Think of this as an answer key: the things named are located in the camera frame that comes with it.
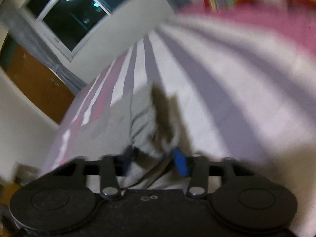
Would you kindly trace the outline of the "grey sweatpants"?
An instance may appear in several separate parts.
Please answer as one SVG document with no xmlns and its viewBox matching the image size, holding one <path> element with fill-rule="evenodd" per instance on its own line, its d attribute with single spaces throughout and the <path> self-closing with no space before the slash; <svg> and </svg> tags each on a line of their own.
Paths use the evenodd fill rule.
<svg viewBox="0 0 316 237">
<path fill-rule="evenodd" d="M 127 175 L 119 178 L 122 189 L 183 189 L 187 179 L 171 167 L 172 149 L 190 155 L 191 145 L 176 95 L 168 96 L 155 84 L 127 93 L 95 121 L 80 125 L 69 144 L 66 160 L 121 155 L 129 146 L 140 150 Z"/>
</svg>

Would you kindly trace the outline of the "brown wooden door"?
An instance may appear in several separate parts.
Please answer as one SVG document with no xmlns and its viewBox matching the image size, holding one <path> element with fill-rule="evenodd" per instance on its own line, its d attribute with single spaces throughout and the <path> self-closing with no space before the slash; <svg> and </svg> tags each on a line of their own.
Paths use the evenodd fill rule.
<svg viewBox="0 0 316 237">
<path fill-rule="evenodd" d="M 46 116 L 60 124 L 75 96 L 45 65 L 7 35 L 1 67 L 19 90 Z"/>
</svg>

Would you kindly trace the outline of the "striped pink purple bed sheet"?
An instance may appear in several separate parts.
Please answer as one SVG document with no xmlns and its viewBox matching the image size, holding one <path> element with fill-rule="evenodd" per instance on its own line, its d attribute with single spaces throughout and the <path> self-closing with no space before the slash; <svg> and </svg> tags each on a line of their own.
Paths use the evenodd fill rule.
<svg viewBox="0 0 316 237">
<path fill-rule="evenodd" d="M 119 55 L 70 105 L 41 170 L 121 150 L 115 106 L 160 86 L 185 153 L 232 157 L 298 199 L 292 230 L 315 236 L 315 13 L 193 5 Z"/>
</svg>

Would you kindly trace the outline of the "left grey curtain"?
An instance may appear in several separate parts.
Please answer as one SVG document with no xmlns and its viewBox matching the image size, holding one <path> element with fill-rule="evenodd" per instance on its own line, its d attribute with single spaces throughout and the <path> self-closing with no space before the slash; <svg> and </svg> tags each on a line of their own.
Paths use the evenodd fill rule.
<svg viewBox="0 0 316 237">
<path fill-rule="evenodd" d="M 1 23 L 19 45 L 40 63 L 51 69 L 74 95 L 77 95 L 86 86 L 83 80 L 62 64 L 20 10 L 8 1 L 1 4 Z"/>
</svg>

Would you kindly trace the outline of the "aluminium sliding window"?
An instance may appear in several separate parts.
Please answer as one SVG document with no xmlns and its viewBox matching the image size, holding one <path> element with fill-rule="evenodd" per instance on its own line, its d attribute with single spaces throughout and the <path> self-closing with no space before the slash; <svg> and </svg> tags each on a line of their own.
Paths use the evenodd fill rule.
<svg viewBox="0 0 316 237">
<path fill-rule="evenodd" d="M 44 35 L 72 61 L 101 23 L 127 0 L 28 0 L 26 11 Z"/>
</svg>

